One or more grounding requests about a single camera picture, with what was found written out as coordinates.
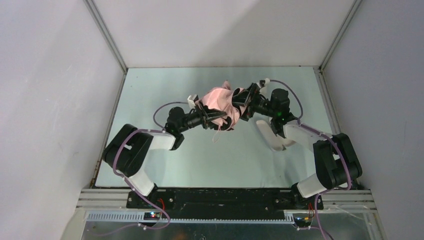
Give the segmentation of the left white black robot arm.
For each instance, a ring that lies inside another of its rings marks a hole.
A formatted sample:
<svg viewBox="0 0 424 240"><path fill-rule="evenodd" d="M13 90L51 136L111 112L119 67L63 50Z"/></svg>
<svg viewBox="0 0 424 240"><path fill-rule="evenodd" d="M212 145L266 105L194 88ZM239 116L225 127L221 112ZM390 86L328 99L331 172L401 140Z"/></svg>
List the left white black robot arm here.
<svg viewBox="0 0 424 240"><path fill-rule="evenodd" d="M127 123L105 147L101 159L134 192L147 197L156 188L144 168L148 153L154 150L174 151L185 139L183 132L197 126L212 129L216 121L226 115L225 111L197 105L189 112L181 107L173 107L161 130L136 128Z"/></svg>

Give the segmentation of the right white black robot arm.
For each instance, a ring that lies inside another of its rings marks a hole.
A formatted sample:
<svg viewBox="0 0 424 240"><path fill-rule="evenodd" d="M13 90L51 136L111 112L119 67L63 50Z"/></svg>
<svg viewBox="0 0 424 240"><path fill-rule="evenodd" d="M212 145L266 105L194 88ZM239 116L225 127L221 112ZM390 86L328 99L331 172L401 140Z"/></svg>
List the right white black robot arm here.
<svg viewBox="0 0 424 240"><path fill-rule="evenodd" d="M242 120L247 121L254 114L267 116L274 136L300 144L313 153L315 173L294 184L293 194L306 199L333 189L350 190L363 169L349 136L325 133L303 123L301 116L294 116L289 94L295 92L288 85L284 89L275 88L270 98L261 93L265 87L265 80L261 80L247 89L236 90L232 104L245 108Z"/></svg>

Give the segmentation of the pink black folding umbrella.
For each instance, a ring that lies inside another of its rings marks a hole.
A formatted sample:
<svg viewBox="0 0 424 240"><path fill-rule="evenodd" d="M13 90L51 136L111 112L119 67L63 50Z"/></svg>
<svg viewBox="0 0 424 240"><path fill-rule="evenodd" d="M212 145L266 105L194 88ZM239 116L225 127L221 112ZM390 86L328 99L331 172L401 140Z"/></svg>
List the pink black folding umbrella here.
<svg viewBox="0 0 424 240"><path fill-rule="evenodd" d="M196 105L202 103L209 110L218 110L226 113L223 117L212 121L215 124L212 128L216 130L212 137L213 143L219 140L221 132L233 131L235 125L246 111L245 106L233 106L233 97L240 94L243 90L245 88L231 89L229 81L226 80L222 86L212 88L203 97L195 101Z"/></svg>

